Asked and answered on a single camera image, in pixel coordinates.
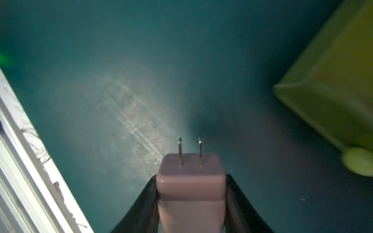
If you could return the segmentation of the green drawer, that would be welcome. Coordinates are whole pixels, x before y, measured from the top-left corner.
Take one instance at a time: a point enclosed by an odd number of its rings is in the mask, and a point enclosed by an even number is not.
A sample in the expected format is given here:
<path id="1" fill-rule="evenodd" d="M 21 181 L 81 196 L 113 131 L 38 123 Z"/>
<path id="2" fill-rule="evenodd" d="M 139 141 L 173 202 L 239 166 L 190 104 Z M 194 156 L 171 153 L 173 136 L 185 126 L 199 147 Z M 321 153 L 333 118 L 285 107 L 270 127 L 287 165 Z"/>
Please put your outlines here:
<path id="1" fill-rule="evenodd" d="M 350 171 L 371 177 L 372 1 L 344 1 L 274 86 L 274 94 L 342 152 Z"/>

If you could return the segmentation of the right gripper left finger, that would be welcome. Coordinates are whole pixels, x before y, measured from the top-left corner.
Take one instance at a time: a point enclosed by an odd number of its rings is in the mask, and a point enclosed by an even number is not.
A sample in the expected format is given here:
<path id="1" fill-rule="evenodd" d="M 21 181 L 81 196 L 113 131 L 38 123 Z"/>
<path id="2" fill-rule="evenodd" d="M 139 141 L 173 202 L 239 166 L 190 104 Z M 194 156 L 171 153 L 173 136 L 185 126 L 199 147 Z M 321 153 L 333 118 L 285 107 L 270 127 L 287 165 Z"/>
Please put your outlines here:
<path id="1" fill-rule="evenodd" d="M 156 176 L 152 176 L 136 201 L 111 233 L 157 233 L 159 211 Z"/>

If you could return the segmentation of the pink plug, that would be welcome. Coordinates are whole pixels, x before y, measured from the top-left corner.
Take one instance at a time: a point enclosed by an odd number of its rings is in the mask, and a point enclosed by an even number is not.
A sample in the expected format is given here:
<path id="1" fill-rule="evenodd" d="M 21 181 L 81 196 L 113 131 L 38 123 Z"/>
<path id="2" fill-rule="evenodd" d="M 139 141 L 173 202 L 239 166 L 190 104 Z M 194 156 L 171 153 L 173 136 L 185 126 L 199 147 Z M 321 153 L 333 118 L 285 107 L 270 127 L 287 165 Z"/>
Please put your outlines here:
<path id="1" fill-rule="evenodd" d="M 156 175 L 163 233 L 221 233 L 226 212 L 226 172 L 219 156 L 178 152 L 163 157 Z"/>

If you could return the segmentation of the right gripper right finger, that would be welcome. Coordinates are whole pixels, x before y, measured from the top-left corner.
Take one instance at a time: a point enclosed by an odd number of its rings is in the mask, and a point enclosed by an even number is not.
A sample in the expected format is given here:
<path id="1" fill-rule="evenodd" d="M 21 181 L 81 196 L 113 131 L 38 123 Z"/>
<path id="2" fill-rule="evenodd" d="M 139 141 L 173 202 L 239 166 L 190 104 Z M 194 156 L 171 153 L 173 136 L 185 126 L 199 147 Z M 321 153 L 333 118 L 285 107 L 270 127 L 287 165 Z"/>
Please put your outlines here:
<path id="1" fill-rule="evenodd" d="M 232 175 L 226 176 L 225 231 L 227 233 L 274 233 L 251 205 Z"/>

